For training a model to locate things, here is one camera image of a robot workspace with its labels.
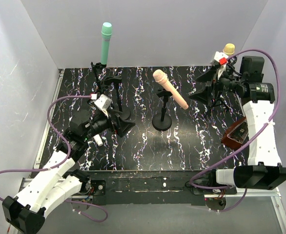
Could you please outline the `white microphone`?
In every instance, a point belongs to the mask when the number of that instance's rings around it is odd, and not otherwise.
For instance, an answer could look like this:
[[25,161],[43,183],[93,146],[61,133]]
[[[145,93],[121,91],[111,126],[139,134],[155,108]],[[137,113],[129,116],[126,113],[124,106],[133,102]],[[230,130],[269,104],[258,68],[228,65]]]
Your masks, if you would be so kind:
[[93,139],[98,146],[103,146],[103,141],[102,141],[102,138],[99,134],[93,136]]

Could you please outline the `black tripod shock-mount stand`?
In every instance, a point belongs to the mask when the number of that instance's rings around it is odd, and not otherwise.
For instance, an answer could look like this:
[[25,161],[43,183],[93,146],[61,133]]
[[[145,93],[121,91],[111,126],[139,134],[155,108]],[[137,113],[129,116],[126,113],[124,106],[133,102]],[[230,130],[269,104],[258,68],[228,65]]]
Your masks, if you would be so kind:
[[[222,58],[231,59],[227,61],[225,64],[220,65],[220,60]],[[212,110],[214,107],[224,106],[224,110],[229,111],[229,106],[226,104],[224,98],[222,97],[223,88],[221,88],[220,79],[221,78],[232,78],[234,74],[238,74],[235,71],[234,65],[237,62],[237,57],[234,56],[234,51],[227,51],[224,49],[222,52],[215,52],[212,61],[210,62],[213,71],[213,79],[212,79],[212,99],[210,103],[210,109]]]

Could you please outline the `yellow microphone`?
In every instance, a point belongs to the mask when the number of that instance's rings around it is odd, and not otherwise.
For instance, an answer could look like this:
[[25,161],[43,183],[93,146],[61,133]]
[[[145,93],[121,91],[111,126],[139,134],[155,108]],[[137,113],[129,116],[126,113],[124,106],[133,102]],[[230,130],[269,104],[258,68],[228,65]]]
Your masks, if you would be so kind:
[[223,52],[228,56],[233,55],[235,53],[235,45],[233,43],[227,43],[223,48]]

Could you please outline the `black round-base mic stand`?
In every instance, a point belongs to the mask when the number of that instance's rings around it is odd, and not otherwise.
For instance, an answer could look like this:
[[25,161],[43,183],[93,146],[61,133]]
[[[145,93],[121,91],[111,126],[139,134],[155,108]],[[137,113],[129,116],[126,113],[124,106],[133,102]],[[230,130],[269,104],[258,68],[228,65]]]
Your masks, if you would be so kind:
[[160,113],[157,113],[152,118],[152,125],[158,131],[167,131],[172,125],[172,118],[167,112],[167,103],[169,98],[172,96],[170,91],[165,89],[158,90],[157,96],[163,98],[163,106]]

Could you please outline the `pink microphone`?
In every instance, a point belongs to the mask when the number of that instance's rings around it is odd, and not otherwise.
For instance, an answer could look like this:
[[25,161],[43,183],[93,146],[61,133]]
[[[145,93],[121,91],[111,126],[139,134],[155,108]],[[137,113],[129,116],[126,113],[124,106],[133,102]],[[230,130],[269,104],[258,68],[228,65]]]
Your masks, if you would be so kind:
[[173,99],[180,105],[184,110],[188,109],[188,104],[185,99],[180,95],[177,89],[168,80],[167,74],[162,70],[158,69],[153,73],[154,80],[161,85],[166,91],[172,93]]

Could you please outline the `small black tripod stand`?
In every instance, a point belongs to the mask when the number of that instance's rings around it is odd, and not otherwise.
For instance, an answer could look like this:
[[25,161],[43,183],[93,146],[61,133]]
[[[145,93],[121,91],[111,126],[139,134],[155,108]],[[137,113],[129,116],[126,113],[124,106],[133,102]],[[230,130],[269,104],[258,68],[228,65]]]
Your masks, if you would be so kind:
[[108,85],[105,85],[104,81],[100,80],[98,73],[99,71],[102,71],[103,68],[106,68],[106,64],[102,64],[100,62],[94,64],[93,62],[91,62],[90,65],[96,79],[96,85],[97,85],[96,93],[98,96],[100,96],[104,94],[105,91],[108,89]]

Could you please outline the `green microphone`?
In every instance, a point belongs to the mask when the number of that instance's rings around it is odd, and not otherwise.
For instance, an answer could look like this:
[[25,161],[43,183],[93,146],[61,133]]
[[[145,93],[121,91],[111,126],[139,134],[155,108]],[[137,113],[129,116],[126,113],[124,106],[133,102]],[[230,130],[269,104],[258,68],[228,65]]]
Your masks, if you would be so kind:
[[112,24],[104,22],[102,24],[102,47],[101,47],[101,64],[107,65],[110,39],[112,36]]

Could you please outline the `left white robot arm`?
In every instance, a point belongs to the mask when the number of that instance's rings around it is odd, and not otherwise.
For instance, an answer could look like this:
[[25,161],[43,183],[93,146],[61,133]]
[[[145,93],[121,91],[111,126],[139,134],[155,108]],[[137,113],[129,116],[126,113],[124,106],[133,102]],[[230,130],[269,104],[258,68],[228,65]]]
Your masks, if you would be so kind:
[[14,197],[2,202],[4,217],[8,223],[24,234],[36,234],[47,216],[70,196],[87,192],[90,177],[80,170],[69,172],[88,149],[88,140],[110,130],[118,136],[126,135],[135,123],[123,120],[115,111],[98,112],[94,118],[88,110],[73,114],[61,142],[49,161],[34,179]]

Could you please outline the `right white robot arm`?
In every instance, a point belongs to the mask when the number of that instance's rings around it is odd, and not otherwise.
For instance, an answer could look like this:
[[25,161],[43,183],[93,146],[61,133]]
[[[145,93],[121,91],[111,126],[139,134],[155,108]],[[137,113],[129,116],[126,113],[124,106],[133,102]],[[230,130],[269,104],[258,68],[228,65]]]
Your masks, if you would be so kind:
[[235,149],[226,158],[194,175],[189,184],[204,190],[226,190],[231,187],[272,190],[286,181],[286,167],[282,166],[276,148],[273,118],[280,105],[280,82],[274,88],[263,82],[265,59],[244,56],[240,71],[236,72],[232,59],[216,52],[211,68],[199,76],[205,88],[189,98],[209,104],[223,91],[236,93],[242,101],[245,117],[227,129],[222,143]]

